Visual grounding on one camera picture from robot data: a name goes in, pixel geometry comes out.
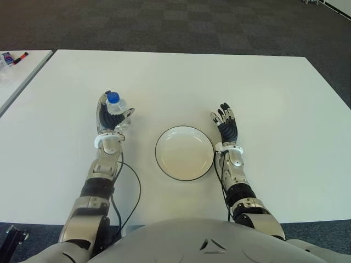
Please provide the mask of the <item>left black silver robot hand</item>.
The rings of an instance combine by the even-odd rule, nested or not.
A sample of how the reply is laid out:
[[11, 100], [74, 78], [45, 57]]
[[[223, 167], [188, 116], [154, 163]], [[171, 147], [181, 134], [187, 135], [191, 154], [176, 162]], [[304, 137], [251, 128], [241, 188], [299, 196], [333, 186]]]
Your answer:
[[96, 110], [97, 132], [107, 130], [123, 133], [131, 124], [131, 115], [135, 108], [129, 107], [117, 92], [110, 90], [101, 95]]

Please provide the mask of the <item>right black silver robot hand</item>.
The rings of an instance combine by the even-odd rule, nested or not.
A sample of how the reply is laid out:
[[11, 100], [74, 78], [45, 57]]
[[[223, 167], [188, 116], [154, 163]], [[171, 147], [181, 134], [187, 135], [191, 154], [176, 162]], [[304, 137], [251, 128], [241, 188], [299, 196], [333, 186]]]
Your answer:
[[224, 102], [220, 104], [217, 113], [211, 112], [211, 119], [217, 126], [223, 144], [236, 144], [238, 129], [236, 119], [230, 106]]

